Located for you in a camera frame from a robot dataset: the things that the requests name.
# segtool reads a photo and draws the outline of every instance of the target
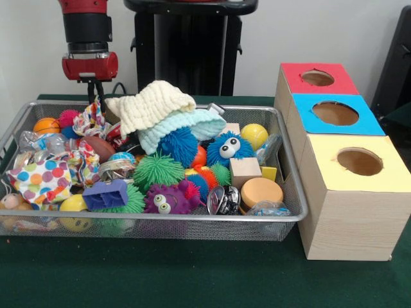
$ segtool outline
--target yellow block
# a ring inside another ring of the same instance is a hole
[[[267,178],[271,181],[275,181],[277,175],[277,168],[275,167],[260,167],[263,178]]]

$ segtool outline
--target eye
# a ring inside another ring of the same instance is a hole
[[[171,211],[170,204],[168,203],[163,203],[162,205],[159,206],[159,213],[160,214],[168,214]]]
[[[238,140],[237,138],[230,138],[229,140],[227,140],[225,142],[226,145],[231,145],[234,150],[238,151],[240,149],[240,140]]]
[[[154,204],[156,207],[160,207],[163,203],[166,203],[166,197],[162,194],[156,194],[154,196]]]
[[[236,150],[232,146],[228,146],[228,145],[224,144],[220,148],[220,156],[222,158],[231,158],[231,157],[234,156],[235,153],[236,153]]]

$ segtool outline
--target wire mesh basket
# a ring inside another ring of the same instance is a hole
[[[25,105],[0,140],[0,173],[13,166],[22,131],[32,130],[43,117],[59,117],[67,109],[84,110],[78,101],[36,101]],[[296,221],[307,215],[307,203],[286,128],[281,114],[272,107],[223,106],[228,123],[263,125],[269,134],[280,133],[283,145],[272,153],[267,165],[276,167],[276,182],[284,192],[284,204],[292,213],[286,217],[212,216],[200,207],[190,215],[109,214],[98,212],[16,211],[2,210],[0,235],[34,235],[62,237],[131,237],[152,239],[212,239],[241,241],[282,241]],[[6,194],[0,187],[0,198]],[[13,227],[2,221],[9,219]]]

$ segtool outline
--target yellow ball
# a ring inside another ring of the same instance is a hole
[[[241,137],[251,143],[254,151],[258,150],[268,138],[268,133],[260,124],[248,124],[241,130]]]
[[[81,194],[75,194],[66,199],[60,206],[63,212],[81,212],[87,210]],[[84,232],[92,226],[91,218],[61,217],[60,222],[66,229],[72,232]]]

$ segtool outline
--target cream knitted cloth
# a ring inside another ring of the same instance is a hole
[[[190,95],[162,80],[151,82],[136,96],[107,98],[105,102],[120,118],[122,138],[136,130],[153,127],[172,111],[192,111],[196,107]]]

